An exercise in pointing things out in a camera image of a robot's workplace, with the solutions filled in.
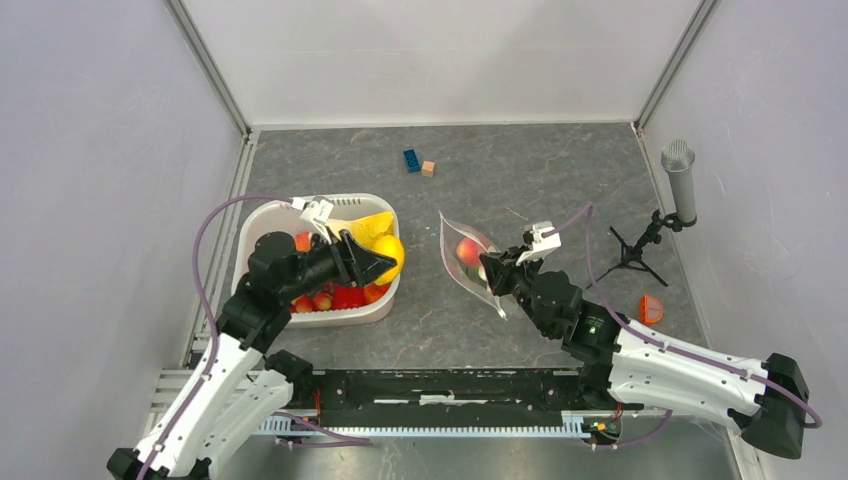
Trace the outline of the yellow toy lemon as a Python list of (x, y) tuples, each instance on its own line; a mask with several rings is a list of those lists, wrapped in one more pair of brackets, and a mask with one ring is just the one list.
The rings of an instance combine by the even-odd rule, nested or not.
[(394, 235), (383, 235), (372, 244), (371, 250), (390, 257), (396, 262), (394, 267), (375, 280), (375, 284), (377, 286), (383, 286), (393, 282), (401, 273), (406, 260), (405, 249), (400, 239)]

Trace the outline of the green toy vegetable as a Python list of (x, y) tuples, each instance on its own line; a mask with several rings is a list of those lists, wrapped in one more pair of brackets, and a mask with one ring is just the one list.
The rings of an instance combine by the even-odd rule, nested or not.
[(487, 277), (485, 273), (485, 268), (482, 266), (479, 267), (467, 267), (466, 273), (469, 278), (476, 282), (487, 282)]

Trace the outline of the pink toy peach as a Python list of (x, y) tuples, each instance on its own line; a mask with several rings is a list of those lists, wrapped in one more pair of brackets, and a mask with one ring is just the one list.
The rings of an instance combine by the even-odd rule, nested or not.
[(457, 259), (466, 267), (479, 267), (482, 265), (480, 256), (486, 252), (473, 238), (463, 238), (457, 245), (455, 254)]

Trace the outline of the clear polka dot zip bag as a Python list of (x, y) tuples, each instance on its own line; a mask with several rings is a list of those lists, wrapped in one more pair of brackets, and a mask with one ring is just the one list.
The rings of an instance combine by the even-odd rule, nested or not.
[(482, 254), (498, 254), (501, 250), (474, 227), (450, 220), (443, 212), (439, 212), (439, 219), (441, 259), (450, 278), (507, 320), (500, 298), (490, 291), (480, 260)]

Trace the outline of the white plastic basket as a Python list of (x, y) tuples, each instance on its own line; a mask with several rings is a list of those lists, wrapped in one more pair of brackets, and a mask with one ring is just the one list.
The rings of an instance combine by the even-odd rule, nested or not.
[[(395, 212), (388, 201), (369, 193), (327, 194), (325, 197), (334, 203), (330, 214), (332, 219), (356, 220), (383, 211)], [(285, 202), (268, 200), (254, 209), (239, 230), (230, 291), (236, 291), (239, 280), (247, 272), (248, 257), (253, 253), (255, 243), (262, 235), (273, 231), (296, 235), (308, 229), (309, 225), (300, 220), (300, 211)], [(379, 321), (392, 309), (400, 280), (400, 277), (396, 277), (380, 298), (359, 308), (294, 312), (287, 327), (342, 327)]]

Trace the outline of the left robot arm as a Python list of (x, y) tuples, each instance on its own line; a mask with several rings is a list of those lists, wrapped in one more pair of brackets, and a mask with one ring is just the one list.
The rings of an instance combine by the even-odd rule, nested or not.
[(334, 282), (365, 286), (397, 267), (349, 232), (308, 252), (281, 231), (260, 237), (225, 302), (197, 368), (160, 422), (107, 462), (116, 479), (212, 479), (274, 412), (314, 394), (312, 366), (268, 352), (291, 320), (290, 304)]

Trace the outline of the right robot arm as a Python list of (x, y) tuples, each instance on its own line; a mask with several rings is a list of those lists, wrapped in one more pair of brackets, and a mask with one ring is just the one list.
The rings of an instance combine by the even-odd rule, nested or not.
[(524, 247), (480, 256), (489, 290), (510, 296), (539, 332), (582, 362), (580, 400), (591, 408), (653, 406), (723, 425), (784, 459), (802, 455), (809, 389), (798, 363), (734, 357), (680, 342), (587, 301), (563, 271), (521, 262)]

